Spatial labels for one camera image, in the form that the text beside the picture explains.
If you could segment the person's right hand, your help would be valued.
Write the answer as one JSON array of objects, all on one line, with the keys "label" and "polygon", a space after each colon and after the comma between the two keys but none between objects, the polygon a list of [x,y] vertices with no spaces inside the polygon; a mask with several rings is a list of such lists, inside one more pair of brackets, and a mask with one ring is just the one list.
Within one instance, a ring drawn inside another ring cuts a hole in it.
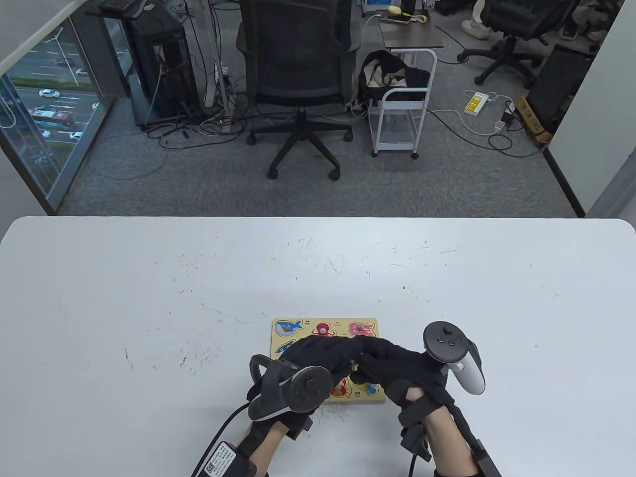
[{"label": "person's right hand", "polygon": [[350,377],[357,384],[379,384],[389,400],[400,407],[402,447],[425,461],[432,455],[427,447],[423,420],[440,407],[455,403],[448,393],[442,364],[427,352],[407,350],[390,341],[358,336],[363,352],[357,370]]}]

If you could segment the person's left hand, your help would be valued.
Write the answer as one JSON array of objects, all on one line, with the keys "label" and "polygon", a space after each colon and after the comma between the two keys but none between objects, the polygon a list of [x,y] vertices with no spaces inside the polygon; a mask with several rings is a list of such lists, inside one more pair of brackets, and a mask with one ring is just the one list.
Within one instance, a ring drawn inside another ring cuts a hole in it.
[{"label": "person's left hand", "polygon": [[329,397],[332,389],[340,384],[352,371],[353,364],[363,353],[363,344],[358,338],[307,336],[296,341],[280,358],[298,368],[323,367],[330,372],[331,385],[327,395],[318,406],[305,413],[286,412],[263,422],[266,429],[280,427],[284,436],[295,439],[307,429],[307,421]]}]

